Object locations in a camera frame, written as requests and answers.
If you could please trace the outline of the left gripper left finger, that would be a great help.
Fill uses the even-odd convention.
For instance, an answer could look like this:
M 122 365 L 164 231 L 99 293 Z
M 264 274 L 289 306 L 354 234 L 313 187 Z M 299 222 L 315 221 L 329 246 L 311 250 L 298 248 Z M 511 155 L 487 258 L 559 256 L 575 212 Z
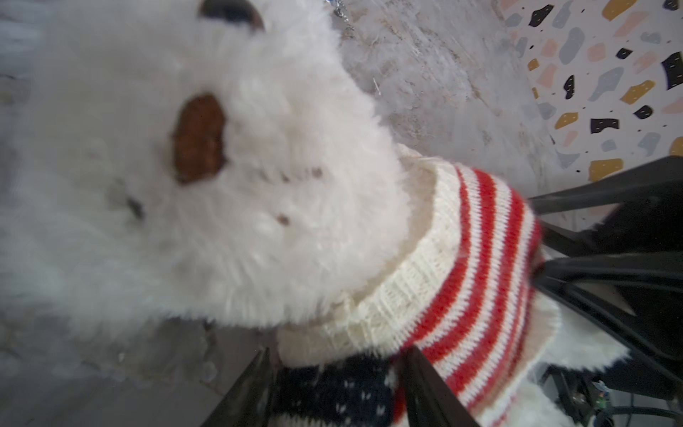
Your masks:
M 276 368 L 260 350 L 201 427 L 265 427 L 270 423 Z

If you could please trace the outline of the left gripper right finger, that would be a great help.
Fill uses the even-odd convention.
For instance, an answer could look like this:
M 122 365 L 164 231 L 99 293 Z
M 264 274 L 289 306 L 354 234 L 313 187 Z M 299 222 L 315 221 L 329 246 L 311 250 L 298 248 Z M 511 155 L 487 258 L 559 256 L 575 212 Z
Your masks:
M 406 351 L 402 380 L 410 427 L 480 427 L 416 346 Z

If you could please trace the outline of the white teddy bear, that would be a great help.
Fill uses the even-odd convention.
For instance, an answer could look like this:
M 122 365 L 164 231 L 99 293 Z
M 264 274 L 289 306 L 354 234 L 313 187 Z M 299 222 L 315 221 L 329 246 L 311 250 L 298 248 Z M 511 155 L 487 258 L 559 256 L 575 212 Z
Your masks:
M 5 371 L 197 377 L 220 327 L 272 329 L 277 426 L 279 329 L 385 274 L 417 224 L 321 1 L 61 1 L 9 129 Z M 628 355 L 558 310 L 528 426 L 571 425 L 539 365 Z

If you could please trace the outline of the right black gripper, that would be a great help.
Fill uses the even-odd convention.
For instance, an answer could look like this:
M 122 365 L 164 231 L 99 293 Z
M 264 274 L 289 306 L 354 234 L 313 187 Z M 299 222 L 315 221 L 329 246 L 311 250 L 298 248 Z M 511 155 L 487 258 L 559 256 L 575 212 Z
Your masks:
M 624 203 L 594 231 L 601 255 L 548 261 L 533 284 L 676 384 L 682 383 L 680 190 L 682 157 L 669 156 L 529 200 L 538 215 Z

